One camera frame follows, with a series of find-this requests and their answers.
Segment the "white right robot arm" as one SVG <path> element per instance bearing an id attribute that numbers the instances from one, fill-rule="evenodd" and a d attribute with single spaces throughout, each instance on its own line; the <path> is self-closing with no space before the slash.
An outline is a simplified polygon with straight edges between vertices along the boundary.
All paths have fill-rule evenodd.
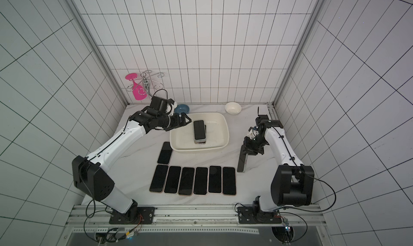
<path id="1" fill-rule="evenodd" d="M 253 218 L 257 223 L 265 219 L 282 220 L 277 216 L 281 208 L 301 207 L 311 204 L 314 170 L 306 166 L 294 153 L 283 125 L 267 115 L 259 115 L 256 125 L 250 127 L 240 149 L 237 171 L 244 172 L 248 156 L 263 155 L 270 146 L 276 160 L 275 175 L 268 189 L 269 195 L 257 196 L 252 204 Z"/>

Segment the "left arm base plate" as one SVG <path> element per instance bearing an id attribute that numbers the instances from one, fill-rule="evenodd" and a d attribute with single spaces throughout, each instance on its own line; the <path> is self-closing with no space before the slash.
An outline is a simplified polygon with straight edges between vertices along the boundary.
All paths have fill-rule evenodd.
<path id="1" fill-rule="evenodd" d="M 131 206 L 131 208 L 126 213 L 120 213 L 116 210 L 111 214 L 109 220 L 110 224 L 152 224 L 155 207 L 137 207 Z"/>

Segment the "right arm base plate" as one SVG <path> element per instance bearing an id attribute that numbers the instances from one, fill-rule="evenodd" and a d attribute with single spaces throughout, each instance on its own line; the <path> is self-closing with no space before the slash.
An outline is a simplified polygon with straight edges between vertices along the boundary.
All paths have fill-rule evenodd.
<path id="1" fill-rule="evenodd" d="M 234 210 L 240 224 L 281 224 L 282 217 L 272 212 L 262 212 L 253 207 L 237 205 Z"/>

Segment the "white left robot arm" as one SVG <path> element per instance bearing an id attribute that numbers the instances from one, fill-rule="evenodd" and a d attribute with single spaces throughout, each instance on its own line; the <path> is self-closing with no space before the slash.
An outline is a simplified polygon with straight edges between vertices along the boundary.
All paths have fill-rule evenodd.
<path id="1" fill-rule="evenodd" d="M 114 218 L 121 219 L 123 223 L 135 222 L 139 217 L 136 201 L 115 186 L 108 172 L 127 149 L 151 130 L 167 132 L 191 122 L 191 118 L 185 113 L 170 115 L 147 107 L 135 112 L 125 126 L 105 144 L 86 157 L 77 156 L 73 159 L 75 187 L 90 196 L 92 202 L 110 207 Z"/>

